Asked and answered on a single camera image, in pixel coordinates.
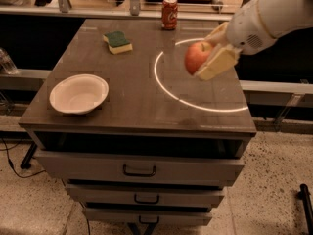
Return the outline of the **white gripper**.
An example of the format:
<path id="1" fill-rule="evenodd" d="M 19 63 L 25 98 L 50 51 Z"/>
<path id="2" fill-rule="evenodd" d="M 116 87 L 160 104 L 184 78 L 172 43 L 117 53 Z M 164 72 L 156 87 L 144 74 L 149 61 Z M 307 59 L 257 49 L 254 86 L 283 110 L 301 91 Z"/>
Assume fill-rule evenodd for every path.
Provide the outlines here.
<path id="1" fill-rule="evenodd" d="M 243 5 L 229 23 L 219 25 L 204 40 L 215 47 L 195 73 L 200 80 L 213 79 L 231 69 L 238 62 L 241 52 L 255 55 L 277 41 L 262 20 L 259 0 Z"/>

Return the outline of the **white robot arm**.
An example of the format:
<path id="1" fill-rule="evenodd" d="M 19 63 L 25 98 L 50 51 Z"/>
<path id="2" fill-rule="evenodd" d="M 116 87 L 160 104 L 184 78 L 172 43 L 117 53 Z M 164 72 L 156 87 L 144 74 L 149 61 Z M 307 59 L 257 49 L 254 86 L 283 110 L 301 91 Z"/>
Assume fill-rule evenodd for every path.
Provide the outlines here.
<path id="1" fill-rule="evenodd" d="M 210 80 L 241 55 L 255 55 L 300 29 L 313 26 L 313 0 L 250 0 L 204 40 L 212 45 L 195 77 Z"/>

